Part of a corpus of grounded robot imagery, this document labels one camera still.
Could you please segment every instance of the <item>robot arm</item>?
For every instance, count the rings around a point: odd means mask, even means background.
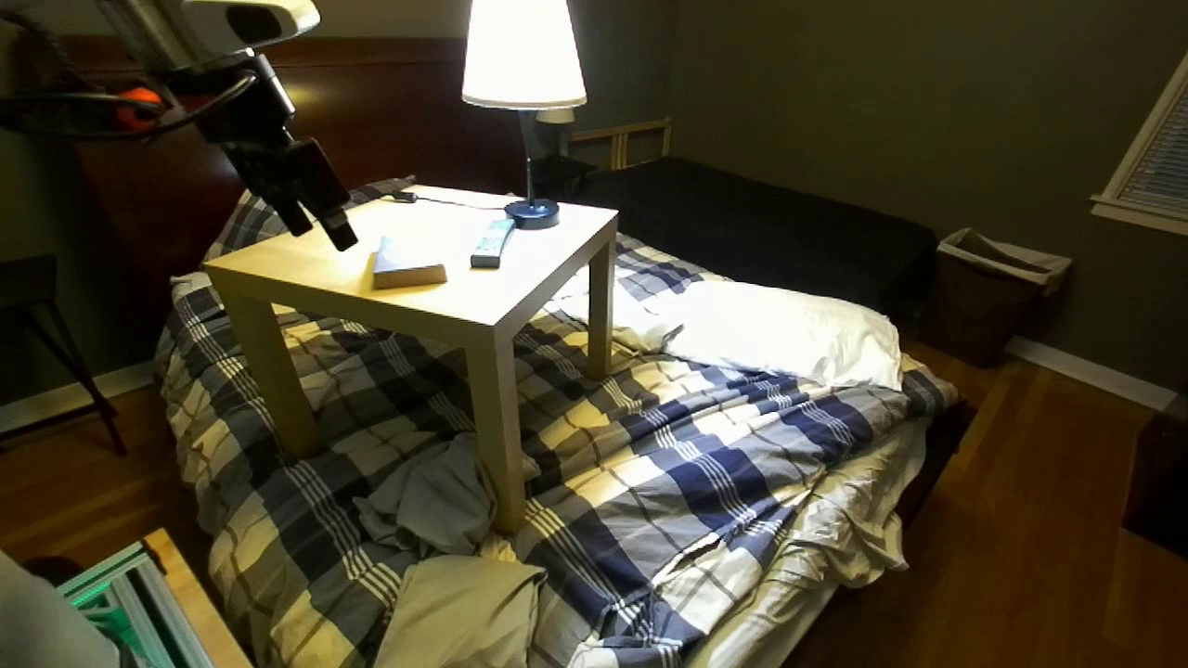
[[[264,46],[308,35],[321,23],[312,0],[98,0],[154,88],[141,98],[56,92],[37,103],[0,109],[5,125],[91,138],[157,138],[198,125],[228,152],[240,181],[306,233],[322,222],[336,250],[355,246],[342,211],[344,186],[315,140],[299,140],[286,124],[294,103],[274,79]],[[79,130],[71,119],[113,109],[115,130]]]

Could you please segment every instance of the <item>blue and white checkered blanket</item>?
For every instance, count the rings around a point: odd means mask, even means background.
[[[249,201],[213,253],[280,230]],[[648,310],[714,276],[619,237],[615,280]],[[280,462],[274,415],[198,271],[176,284],[159,337],[181,478],[259,665],[369,665],[415,558],[369,537],[355,503],[471,434],[464,366],[435,343],[280,321],[328,454]],[[902,394],[810,397],[791,374],[628,355],[591,383],[582,322],[551,310],[516,337],[527,525],[510,550],[551,574],[535,665],[751,661],[800,598],[902,564],[893,504],[930,415],[956,400],[947,383],[917,366]]]

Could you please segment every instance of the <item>remote control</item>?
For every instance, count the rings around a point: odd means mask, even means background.
[[[471,250],[471,266],[498,266],[498,260],[506,255],[506,246],[516,230],[516,218],[495,218],[479,246]]]

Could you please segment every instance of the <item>gray wall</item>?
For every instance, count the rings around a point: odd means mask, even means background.
[[[315,36],[441,36],[464,35],[468,0],[322,0]],[[582,26],[591,109],[582,124],[652,119],[669,112],[671,0],[591,0]],[[113,35],[93,0],[44,0],[37,19],[56,35]],[[13,92],[0,23],[0,98]],[[93,365],[115,370],[154,355],[157,326],[123,298],[133,280],[115,242],[82,216],[67,152],[0,130],[0,260],[56,253],[58,310]],[[42,347],[0,321],[0,404],[71,383]]]
[[[1186,0],[683,0],[677,149],[1066,253],[1027,334],[1186,387],[1188,237],[1087,216],[1186,47]]]

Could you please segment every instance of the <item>white lamp shade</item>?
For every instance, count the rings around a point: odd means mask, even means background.
[[[471,0],[459,99],[510,112],[582,109],[567,0]]]

